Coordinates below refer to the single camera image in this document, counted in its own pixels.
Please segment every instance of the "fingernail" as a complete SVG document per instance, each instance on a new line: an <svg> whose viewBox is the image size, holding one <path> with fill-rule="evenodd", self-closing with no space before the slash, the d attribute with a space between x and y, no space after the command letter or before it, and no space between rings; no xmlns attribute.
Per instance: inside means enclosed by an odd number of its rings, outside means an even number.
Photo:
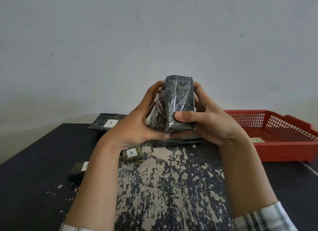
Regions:
<svg viewBox="0 0 318 231"><path fill-rule="evenodd" d="M175 118L181 118L182 117L182 112L175 112Z"/></svg>

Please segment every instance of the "chipped paint surface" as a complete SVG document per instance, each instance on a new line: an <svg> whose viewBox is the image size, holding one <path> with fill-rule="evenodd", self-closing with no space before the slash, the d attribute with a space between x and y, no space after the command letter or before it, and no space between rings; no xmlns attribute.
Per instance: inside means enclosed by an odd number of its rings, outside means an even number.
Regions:
<svg viewBox="0 0 318 231"><path fill-rule="evenodd" d="M224 180L210 175L221 164L202 162L198 150L189 155L190 149L148 144L142 147L143 163L119 164L115 230L158 230L163 224L169 230L228 227Z"/></svg>

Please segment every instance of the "plastic tray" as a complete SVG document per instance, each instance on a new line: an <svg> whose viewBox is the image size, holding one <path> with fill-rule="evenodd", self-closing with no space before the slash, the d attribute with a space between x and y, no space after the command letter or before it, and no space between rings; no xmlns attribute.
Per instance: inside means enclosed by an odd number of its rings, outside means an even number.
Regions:
<svg viewBox="0 0 318 231"><path fill-rule="evenodd" d="M262 162L313 161L318 153L318 132L293 116L268 110L226 110L247 132Z"/></svg>

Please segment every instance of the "green package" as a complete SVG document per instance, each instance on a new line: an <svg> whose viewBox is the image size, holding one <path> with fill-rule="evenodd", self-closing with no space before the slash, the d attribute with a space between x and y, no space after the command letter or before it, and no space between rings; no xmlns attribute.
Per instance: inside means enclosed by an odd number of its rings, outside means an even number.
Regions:
<svg viewBox="0 0 318 231"><path fill-rule="evenodd" d="M119 160L129 164L142 163L143 152L139 146L129 147L127 150L122 150Z"/></svg>

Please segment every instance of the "black tabletop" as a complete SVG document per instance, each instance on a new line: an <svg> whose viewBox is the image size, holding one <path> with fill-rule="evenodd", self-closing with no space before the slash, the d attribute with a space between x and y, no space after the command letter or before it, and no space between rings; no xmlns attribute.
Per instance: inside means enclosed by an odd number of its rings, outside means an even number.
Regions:
<svg viewBox="0 0 318 231"><path fill-rule="evenodd" d="M67 176L76 163L89 160L101 137L88 126L62 124L0 165L0 230L59 229L79 188ZM119 164L116 230L229 229L215 146L141 147L143 164ZM264 168L296 227L316 230L316 174L303 163L264 163Z"/></svg>

